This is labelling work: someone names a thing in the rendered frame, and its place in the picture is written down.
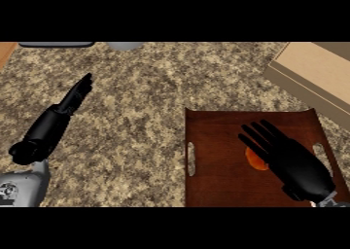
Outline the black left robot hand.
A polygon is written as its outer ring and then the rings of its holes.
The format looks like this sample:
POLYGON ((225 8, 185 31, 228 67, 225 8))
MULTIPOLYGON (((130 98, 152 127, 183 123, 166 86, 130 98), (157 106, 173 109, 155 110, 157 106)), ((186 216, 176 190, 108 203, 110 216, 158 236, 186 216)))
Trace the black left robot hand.
POLYGON ((28 165, 49 158, 64 137, 71 117, 90 91, 92 74, 87 73, 73 86, 62 101, 42 113, 27 131, 24 140, 12 146, 9 154, 16 164, 28 165))

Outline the dark brown wooden tray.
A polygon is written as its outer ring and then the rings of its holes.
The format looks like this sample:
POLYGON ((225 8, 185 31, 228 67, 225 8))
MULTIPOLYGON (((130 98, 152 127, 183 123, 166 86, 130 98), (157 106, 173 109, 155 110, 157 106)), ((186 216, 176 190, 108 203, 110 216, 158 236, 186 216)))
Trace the dark brown wooden tray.
MULTIPOLYGON (((254 169, 246 158, 248 148, 238 139, 241 126, 268 120, 315 155, 314 145, 330 150, 314 109, 302 112, 185 111, 185 205, 201 207, 314 207, 282 191, 271 168, 254 169)), ((334 156, 324 162, 336 185, 336 201, 350 203, 350 192, 334 156)))

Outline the tan cardboard box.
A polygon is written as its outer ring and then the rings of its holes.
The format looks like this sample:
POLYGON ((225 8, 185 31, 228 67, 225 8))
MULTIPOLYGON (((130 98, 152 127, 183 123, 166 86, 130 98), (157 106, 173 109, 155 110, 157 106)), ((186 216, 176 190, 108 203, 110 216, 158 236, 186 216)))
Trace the tan cardboard box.
POLYGON ((265 77, 350 131, 350 42, 290 42, 265 77))

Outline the orange-red tomato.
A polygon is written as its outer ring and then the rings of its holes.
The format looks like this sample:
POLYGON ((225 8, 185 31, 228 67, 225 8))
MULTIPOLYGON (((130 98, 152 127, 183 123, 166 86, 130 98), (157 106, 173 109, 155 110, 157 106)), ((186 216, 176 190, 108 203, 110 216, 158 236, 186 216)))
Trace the orange-red tomato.
POLYGON ((254 169, 260 171, 266 171, 269 169, 269 164, 260 159, 250 148, 246 149, 246 158, 254 169))

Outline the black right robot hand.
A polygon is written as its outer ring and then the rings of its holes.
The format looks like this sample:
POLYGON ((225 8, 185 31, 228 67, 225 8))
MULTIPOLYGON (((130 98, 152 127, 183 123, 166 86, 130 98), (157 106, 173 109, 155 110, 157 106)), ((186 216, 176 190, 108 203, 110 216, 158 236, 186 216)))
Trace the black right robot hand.
POLYGON ((269 165, 282 191, 297 201, 319 203, 336 191, 324 163, 302 143, 268 120, 241 126, 238 139, 269 165))

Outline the pale grey round object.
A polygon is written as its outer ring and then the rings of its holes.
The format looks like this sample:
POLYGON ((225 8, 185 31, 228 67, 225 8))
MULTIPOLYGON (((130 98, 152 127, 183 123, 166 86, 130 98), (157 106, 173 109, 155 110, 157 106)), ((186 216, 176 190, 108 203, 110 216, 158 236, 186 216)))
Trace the pale grey round object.
POLYGON ((144 43, 142 42, 110 42, 110 47, 117 51, 130 51, 139 48, 144 43))

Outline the dark grey flat appliance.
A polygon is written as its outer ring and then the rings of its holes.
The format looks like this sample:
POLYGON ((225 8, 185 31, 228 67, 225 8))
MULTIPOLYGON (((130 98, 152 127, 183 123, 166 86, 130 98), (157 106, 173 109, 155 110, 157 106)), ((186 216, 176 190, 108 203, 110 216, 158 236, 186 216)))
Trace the dark grey flat appliance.
POLYGON ((19 42, 25 48, 87 48, 95 42, 19 42))

